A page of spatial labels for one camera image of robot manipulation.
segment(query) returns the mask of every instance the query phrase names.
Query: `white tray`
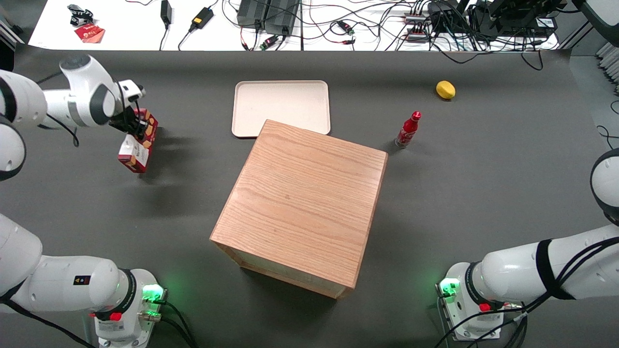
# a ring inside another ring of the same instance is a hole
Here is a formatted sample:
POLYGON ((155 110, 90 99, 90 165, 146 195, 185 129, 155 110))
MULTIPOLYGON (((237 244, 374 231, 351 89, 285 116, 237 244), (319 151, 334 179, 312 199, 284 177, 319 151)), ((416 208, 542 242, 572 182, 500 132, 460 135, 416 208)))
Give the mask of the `white tray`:
POLYGON ((234 96, 232 134, 257 137, 267 119, 328 134, 331 116, 326 82, 239 82, 234 96))

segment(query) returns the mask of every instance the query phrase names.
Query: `red bottle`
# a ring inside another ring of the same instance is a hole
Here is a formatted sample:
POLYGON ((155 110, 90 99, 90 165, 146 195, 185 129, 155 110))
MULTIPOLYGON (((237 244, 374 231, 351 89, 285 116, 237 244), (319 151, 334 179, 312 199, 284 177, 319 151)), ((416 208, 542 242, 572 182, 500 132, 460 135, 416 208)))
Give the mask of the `red bottle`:
POLYGON ((396 145, 405 148, 409 145, 410 141, 413 139, 413 135, 417 132, 417 128, 419 128, 419 120, 422 118, 422 113, 419 111, 413 112, 413 115, 404 122, 402 129, 400 129, 400 134, 397 135, 396 145))

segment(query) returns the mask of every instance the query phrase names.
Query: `dark gray surface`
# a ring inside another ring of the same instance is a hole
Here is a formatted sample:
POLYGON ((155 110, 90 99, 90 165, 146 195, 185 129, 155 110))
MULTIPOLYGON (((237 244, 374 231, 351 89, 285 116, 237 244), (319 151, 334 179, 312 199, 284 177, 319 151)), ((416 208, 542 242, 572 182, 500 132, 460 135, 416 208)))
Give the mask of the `dark gray surface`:
MULTIPOLYGON (((39 79, 66 54, 22 47, 15 71, 39 79)), ((438 53, 92 54, 116 78, 145 86, 141 106, 165 128, 148 174, 116 160, 123 135, 110 127, 80 129, 78 149, 64 132, 24 131, 28 158, 0 185, 0 211, 37 234, 45 254, 152 271, 203 347, 433 347, 433 285, 452 264, 606 224, 588 184, 604 148, 566 52, 544 52, 541 72, 519 54, 463 66, 438 53), (326 81, 331 135, 390 153, 357 289, 339 302, 241 270, 208 241, 253 144, 230 131, 234 87, 258 79, 326 81), (442 79, 457 88, 451 102, 434 92, 442 79), (395 151, 414 110, 423 113, 414 143, 395 151)), ((546 303, 524 347, 615 347, 617 305, 546 303)), ((45 317, 82 332, 78 313, 45 317)), ((0 315, 0 346, 43 345, 77 347, 0 315)), ((181 346, 157 326, 151 347, 181 346)))

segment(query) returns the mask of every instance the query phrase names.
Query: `wood grain surface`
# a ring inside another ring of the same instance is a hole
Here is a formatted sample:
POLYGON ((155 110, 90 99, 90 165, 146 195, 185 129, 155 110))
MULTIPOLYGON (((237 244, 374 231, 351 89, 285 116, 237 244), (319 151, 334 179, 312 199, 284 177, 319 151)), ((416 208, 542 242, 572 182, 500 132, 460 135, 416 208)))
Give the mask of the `wood grain surface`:
POLYGON ((386 161, 267 120, 210 239, 354 289, 386 161))

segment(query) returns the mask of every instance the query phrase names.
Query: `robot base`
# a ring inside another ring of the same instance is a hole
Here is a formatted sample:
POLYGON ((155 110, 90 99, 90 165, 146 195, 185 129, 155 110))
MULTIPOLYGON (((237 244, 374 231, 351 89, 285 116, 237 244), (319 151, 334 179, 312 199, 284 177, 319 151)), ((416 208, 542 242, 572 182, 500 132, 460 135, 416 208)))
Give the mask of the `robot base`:
MULTIPOLYGON (((456 286, 453 287, 454 293, 450 297, 441 299, 445 318, 448 320, 450 329, 471 315, 481 312, 479 310, 479 305, 473 301, 466 289, 465 274, 469 265, 470 263, 457 263, 451 266, 451 268, 447 271, 445 279, 441 282, 441 285, 445 282, 457 283, 456 286)), ((439 295, 443 295, 441 287, 438 287, 437 290, 439 295)), ((458 326, 458 328, 454 331, 454 340, 476 340, 502 323, 503 313, 480 315, 458 326)), ((501 329, 497 329, 494 331, 494 334, 490 334, 484 339, 498 339, 500 333, 501 329)))
POLYGON ((161 306, 146 302, 142 294, 145 285, 157 284, 157 280, 145 269, 132 269, 131 273, 136 278, 136 296, 129 309, 123 313, 123 319, 121 321, 100 321, 95 318, 95 328, 101 348, 145 348, 149 343, 155 323, 139 319, 138 314, 160 313, 161 306))

